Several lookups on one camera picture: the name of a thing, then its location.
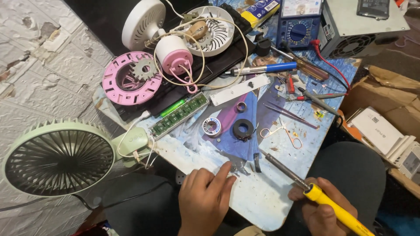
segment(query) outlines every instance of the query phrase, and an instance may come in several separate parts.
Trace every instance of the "frozen printed table surface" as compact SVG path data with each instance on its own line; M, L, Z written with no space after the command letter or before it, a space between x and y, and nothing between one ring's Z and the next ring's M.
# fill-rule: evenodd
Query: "frozen printed table surface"
M251 1L239 2L218 1L218 4L226 2L233 8L242 12L253 4ZM278 16L273 16L264 25L251 32L248 37L256 35L260 31L265 37L275 42ZM312 60L315 64L328 69L339 78L340 76L324 62L317 59L314 51L298 53L301 56ZM283 58L277 54L270 54L267 57L251 55L245 66L260 66L272 63L280 63ZM333 65L340 69L352 81L357 66L354 59L331 60ZM318 94L343 93L345 88L333 78L325 82L319 82L298 72L301 80L306 84L310 92ZM276 74L267 74L270 84L255 89L236 99L230 100L219 106L209 105L196 113L187 122L171 131L169 134L156 142L155 151L158 152L172 165L184 173L190 173L193 169L202 167L217 173L220 166L230 160L234 166L232 171L237 175L231 194L230 207L241 214L244 218L265 231L274 231L281 227L292 205L287 197L292 180L286 177L280 170L272 166L265 158L261 150L270 153L288 168L294 171L301 178L305 178L309 168L324 140L324 137L333 121L333 115L312 105L311 102L287 102L287 94ZM246 81L255 75L243 76L236 84ZM221 86L230 83L235 77L220 76L212 81L211 85ZM209 97L223 89L208 91L203 87L204 94ZM98 87L92 96L96 107L106 116L118 123L125 129L130 123L121 120L117 111L106 97L102 87ZM325 100L331 107L338 108L342 97ZM318 126L318 129L311 128L303 123L292 120L286 116L279 115L264 106L270 105L271 101L306 121ZM245 102L247 109L238 113L236 105ZM260 131L268 128L271 131L281 126L279 116L284 121L292 137L301 139L303 147L295 149L284 129L280 129L266 139L260 136ZM208 117L216 117L221 122L222 131L217 138L210 138L204 134L202 123ZM247 142L239 141L233 136L232 125L238 119L247 119L252 122L257 130ZM137 124L148 131L148 127L159 121L160 118L149 118ZM254 153L260 153L260 166L262 173L255 172L253 162Z

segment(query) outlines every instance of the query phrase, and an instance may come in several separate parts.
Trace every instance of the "peeling wall paint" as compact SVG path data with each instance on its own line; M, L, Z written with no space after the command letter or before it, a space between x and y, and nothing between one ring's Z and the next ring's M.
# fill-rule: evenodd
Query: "peeling wall paint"
M121 134L92 103L111 58L61 0L0 1L0 161L27 127L53 118L85 119ZM110 176L124 171L117 164ZM106 185L80 194L92 204ZM13 190L0 174L0 208L34 199ZM0 212L0 236L70 235L89 214L72 196L45 199Z

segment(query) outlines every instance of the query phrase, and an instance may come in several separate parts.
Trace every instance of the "scissors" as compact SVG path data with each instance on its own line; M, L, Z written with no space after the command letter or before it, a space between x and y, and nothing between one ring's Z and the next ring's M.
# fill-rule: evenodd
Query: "scissors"
M287 130L286 125L284 125L283 120L282 120L280 117L279 117L278 119L280 120L281 127L280 127L280 128L278 128L278 129L276 129L276 130L275 130L275 131L273 131L273 132L271 132L268 128L264 128L264 129L262 129L262 130L260 131L260 135L261 135L261 137L262 137L263 139L268 138L270 135L272 135L273 133L275 133L275 132L276 132L276 131L278 131L279 129L283 128L283 129L286 131L287 135L289 136L290 141L291 141L291 144L293 145L293 147L294 147L294 148L296 148L296 149L301 149L301 148L303 147L303 143L302 143L302 141L301 141L300 139L298 139L298 138L293 138L293 137L290 135L289 131ZM268 134L267 134L267 135L265 135L265 136L263 136L263 134L262 134L264 130L268 130ZM299 142L300 142L300 147L296 147L296 146L294 145L294 141L295 141L295 140L297 140L297 141L299 141Z

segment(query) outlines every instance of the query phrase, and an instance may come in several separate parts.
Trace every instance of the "metal gear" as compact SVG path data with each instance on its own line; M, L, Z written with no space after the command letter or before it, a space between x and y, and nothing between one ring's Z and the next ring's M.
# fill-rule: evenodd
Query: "metal gear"
M153 78L158 72L156 69L155 61L151 58L147 58L142 55L141 58L136 56L139 62L132 60L134 64L131 64L131 73L135 79L139 81L146 81L147 79Z
M197 40L198 44L201 46L201 49L205 49L211 45L213 42L213 36L211 32L207 31L203 38ZM198 49L197 44L192 44L195 49Z

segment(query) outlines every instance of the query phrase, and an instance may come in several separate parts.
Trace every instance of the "solder wire spool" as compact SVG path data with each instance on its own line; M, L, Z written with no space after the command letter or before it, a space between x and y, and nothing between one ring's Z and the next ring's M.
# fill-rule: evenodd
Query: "solder wire spool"
M222 125L217 118L209 117L203 122L204 133L210 138L217 137L222 131Z

